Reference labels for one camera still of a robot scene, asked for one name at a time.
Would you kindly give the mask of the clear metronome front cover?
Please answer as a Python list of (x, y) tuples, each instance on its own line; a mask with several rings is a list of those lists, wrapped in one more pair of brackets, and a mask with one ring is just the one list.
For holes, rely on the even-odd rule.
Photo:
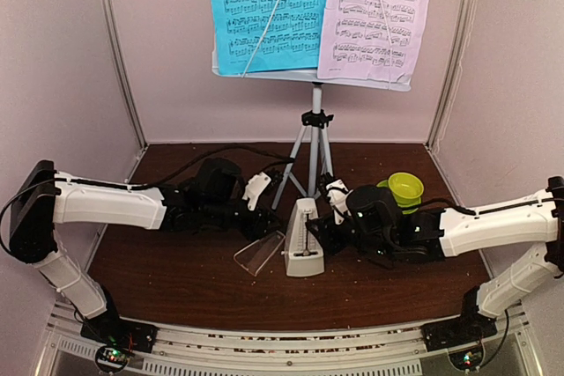
[(272, 232), (235, 253), (234, 261), (251, 276), (257, 276), (277, 254), (285, 239), (286, 236), (282, 232)]

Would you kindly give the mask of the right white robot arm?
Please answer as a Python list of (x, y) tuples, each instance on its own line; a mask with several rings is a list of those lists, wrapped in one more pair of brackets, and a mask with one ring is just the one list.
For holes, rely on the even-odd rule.
[(355, 247), (373, 263), (441, 262), (470, 251), (529, 242), (531, 248), (494, 279), (464, 294), (459, 316), (428, 323), (427, 350), (476, 343), (496, 335), (505, 311), (550, 278), (563, 274), (563, 179), (549, 178), (532, 195), (473, 209), (443, 199), (419, 209), (400, 207), (389, 188), (349, 190), (326, 174), (323, 195), (331, 212), (305, 226), (326, 254)]

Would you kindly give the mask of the white perforated music stand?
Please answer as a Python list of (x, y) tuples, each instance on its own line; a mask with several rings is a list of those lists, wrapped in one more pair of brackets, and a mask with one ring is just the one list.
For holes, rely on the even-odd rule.
[(301, 126), (290, 152), (290, 157), (297, 159), (301, 146), (305, 144), (305, 136), (309, 133), (308, 184), (304, 187), (299, 182), (293, 173), (293, 164), (286, 165), (283, 179), (272, 201), (271, 207), (274, 210), (278, 208), (286, 185), (289, 182), (296, 187), (300, 197), (317, 198), (319, 192), (316, 183), (319, 172), (334, 174), (328, 134), (328, 128), (334, 119), (334, 115), (326, 114), (323, 110), (323, 84), (371, 89), (383, 89), (385, 86), (383, 82), (373, 80), (352, 80), (346, 78), (320, 80), (316, 76), (316, 69), (265, 71), (246, 75), (246, 77), (254, 79), (304, 82), (311, 84), (312, 88), (311, 109), (301, 116)]

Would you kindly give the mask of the white metronome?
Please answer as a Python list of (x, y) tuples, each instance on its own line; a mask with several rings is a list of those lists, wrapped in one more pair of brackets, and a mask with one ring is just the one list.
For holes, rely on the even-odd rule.
[(307, 228), (307, 223), (317, 218), (313, 198), (301, 198), (295, 202), (284, 246), (286, 275), (289, 277), (305, 278), (324, 272), (323, 248)]

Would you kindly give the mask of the lilac sheet music page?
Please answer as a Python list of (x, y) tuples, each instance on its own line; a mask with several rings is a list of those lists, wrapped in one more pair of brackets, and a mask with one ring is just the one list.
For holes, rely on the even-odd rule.
[(429, 0), (326, 0), (317, 76), (408, 92)]

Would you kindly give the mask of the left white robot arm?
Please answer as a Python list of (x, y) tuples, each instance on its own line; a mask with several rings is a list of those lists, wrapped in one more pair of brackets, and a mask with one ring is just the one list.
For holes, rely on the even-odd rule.
[(91, 279), (55, 236), (60, 224), (126, 225), (149, 231), (236, 230), (255, 241), (282, 226), (275, 212), (260, 205), (261, 196), (283, 175), (278, 166), (293, 159), (272, 154), (273, 163), (245, 180), (241, 168), (209, 151), (160, 181), (113, 183), (79, 178), (39, 161), (19, 191), (1, 210), (10, 219), (6, 254), (33, 266), (74, 306), (86, 333), (120, 348), (134, 343), (138, 329), (122, 319), (109, 291)]

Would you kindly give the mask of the blue sheet music page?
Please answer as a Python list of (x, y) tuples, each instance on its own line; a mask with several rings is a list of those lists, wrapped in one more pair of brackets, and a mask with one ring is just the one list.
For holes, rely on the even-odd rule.
[(211, 0), (218, 73), (313, 69), (326, 0)]

